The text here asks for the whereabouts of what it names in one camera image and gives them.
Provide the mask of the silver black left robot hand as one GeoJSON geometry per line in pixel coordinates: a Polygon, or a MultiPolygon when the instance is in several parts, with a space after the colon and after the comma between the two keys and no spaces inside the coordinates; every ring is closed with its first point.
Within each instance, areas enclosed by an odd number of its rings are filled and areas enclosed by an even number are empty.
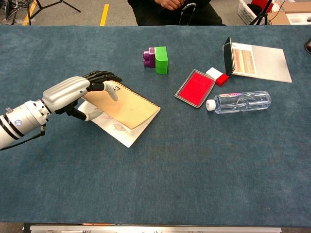
{"type": "Polygon", "coordinates": [[[118,96],[113,88],[114,82],[122,82],[122,79],[109,71],[96,70],[84,76],[70,77],[43,92],[42,101],[49,111],[55,114],[67,113],[68,116],[83,121],[93,120],[99,117],[103,111],[94,110],[91,113],[83,113],[76,109],[78,99],[87,92],[106,91],[112,100],[117,101],[118,96]]]}

